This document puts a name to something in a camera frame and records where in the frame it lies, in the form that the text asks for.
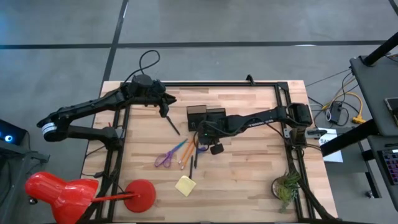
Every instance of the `butcher block tabletop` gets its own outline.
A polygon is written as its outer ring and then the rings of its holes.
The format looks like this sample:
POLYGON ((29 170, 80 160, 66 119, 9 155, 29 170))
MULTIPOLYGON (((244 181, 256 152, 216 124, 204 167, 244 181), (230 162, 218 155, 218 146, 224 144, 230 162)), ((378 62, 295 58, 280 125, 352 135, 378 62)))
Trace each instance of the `butcher block tabletop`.
MULTIPOLYGON (((308 104, 303 81, 284 82, 289 84, 293 103, 308 104)), ((101 96, 119 85, 120 82, 104 82, 101 96)), ((187 106, 225 108, 227 115, 257 113, 277 106, 273 87, 167 87, 167 93, 177 98, 177 102, 170 105, 168 116, 181 136, 165 118, 160 117, 159 107, 132 105, 119 178, 119 185, 123 189, 136 179, 151 181, 156 189, 155 204, 146 212, 132 213, 123 201, 117 201, 114 222, 297 221, 294 203, 287 207, 286 213, 279 213, 282 202, 271 193, 272 181, 287 170, 287 159, 282 138, 266 125, 249 128, 235 137, 221 139, 224 145, 221 154, 214 156, 210 150, 199 154, 198 166, 192 175, 197 184, 188 197, 174 187, 181 176, 189 175, 190 161, 184 170, 178 164, 188 144, 174 154, 170 168, 154 166, 159 154, 173 149, 186 138, 192 139, 193 132, 189 133, 187 126, 187 106)), ((123 116, 124 110, 121 111, 120 125, 123 116)), ((113 118, 113 111, 98 113, 93 127, 108 126, 113 118)), ((271 125, 280 130, 280 123, 271 125)), ((308 142, 318 145, 316 140, 308 142)), ((101 146, 99 141, 90 141, 87 153, 101 146)), ((85 159, 83 173, 92 175, 102 171, 105 158, 106 149, 89 155, 85 159)), ((326 210, 337 217, 321 152, 306 148, 304 161, 312 192, 326 210)), ((305 196, 301 191, 300 198, 304 217, 308 217, 305 196)))

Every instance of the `power adapter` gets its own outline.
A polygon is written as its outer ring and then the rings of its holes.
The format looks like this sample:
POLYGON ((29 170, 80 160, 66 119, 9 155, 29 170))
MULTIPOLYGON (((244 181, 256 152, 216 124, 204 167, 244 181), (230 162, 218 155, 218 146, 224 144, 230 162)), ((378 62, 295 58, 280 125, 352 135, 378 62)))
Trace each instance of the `power adapter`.
POLYGON ((329 122, 332 124, 338 124, 341 115, 341 108, 343 107, 342 103, 333 102, 329 108, 330 111, 330 118, 329 122))

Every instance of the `yellow sticky note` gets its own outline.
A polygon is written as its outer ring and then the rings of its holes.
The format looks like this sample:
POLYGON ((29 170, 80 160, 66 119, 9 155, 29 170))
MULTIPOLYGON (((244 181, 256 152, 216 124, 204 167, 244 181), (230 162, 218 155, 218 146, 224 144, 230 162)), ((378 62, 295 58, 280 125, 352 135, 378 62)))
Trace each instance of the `yellow sticky note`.
POLYGON ((186 197, 191 193, 193 188, 196 186, 197 183, 195 183, 193 180, 189 179, 186 175, 183 175, 180 180, 177 182, 175 185, 175 188, 184 194, 186 197))

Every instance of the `orange pencil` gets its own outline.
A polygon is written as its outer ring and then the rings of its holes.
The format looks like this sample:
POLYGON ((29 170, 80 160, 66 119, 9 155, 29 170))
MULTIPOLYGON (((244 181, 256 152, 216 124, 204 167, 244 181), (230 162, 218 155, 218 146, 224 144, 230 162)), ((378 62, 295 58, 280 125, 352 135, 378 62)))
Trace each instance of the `orange pencil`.
POLYGON ((193 139, 189 142, 188 147, 185 149, 184 153, 182 154, 181 159, 179 160, 178 164, 181 164, 182 160, 184 159, 185 155, 187 154, 187 152, 189 151, 189 148, 191 147, 193 143, 193 139))
POLYGON ((187 158, 186 158, 185 161, 184 161, 184 165, 181 166, 181 169, 184 169, 185 165, 187 165, 188 159, 191 157, 194 148, 195 148, 195 145, 193 145, 193 146, 191 147, 191 149, 190 149, 190 151, 189 151, 189 153, 188 153, 188 156, 187 156, 187 158))

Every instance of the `gray floor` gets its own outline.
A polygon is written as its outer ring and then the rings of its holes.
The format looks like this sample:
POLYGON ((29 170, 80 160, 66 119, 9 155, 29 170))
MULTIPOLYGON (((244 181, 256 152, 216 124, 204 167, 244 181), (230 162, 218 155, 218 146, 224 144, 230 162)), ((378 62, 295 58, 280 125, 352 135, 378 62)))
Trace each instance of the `gray floor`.
MULTIPOLYGON (((110 44, 122 1, 0 1, 0 45, 110 44)), ((120 42, 385 40, 397 29, 398 16, 388 0, 130 0, 120 42)), ((157 49, 162 60, 147 73, 161 80, 242 80, 251 74, 256 80, 311 83, 347 69, 351 57, 376 47, 157 49)), ((110 80, 125 79, 146 50, 118 49, 110 80)), ((0 118, 28 130, 32 149, 51 155, 41 169, 66 180, 79 178, 87 141, 45 142, 35 124, 61 106, 98 97, 108 55, 109 49, 0 50, 0 118)), ((144 64, 152 60, 148 55, 144 64)), ((341 74, 310 86, 308 94, 326 103, 343 78, 341 74)), ((355 98, 347 96, 346 101, 359 108, 355 98)), ((371 118, 366 105, 363 117, 371 118)), ((89 117, 76 124, 92 122, 89 117)), ((321 117, 317 123, 328 126, 321 117)), ((364 174, 330 172, 340 218, 370 223, 398 219, 373 167, 382 193, 373 200, 363 194, 369 190, 364 174)), ((50 207, 42 202, 28 206, 23 192, 19 205, 13 223, 53 222, 50 207)))

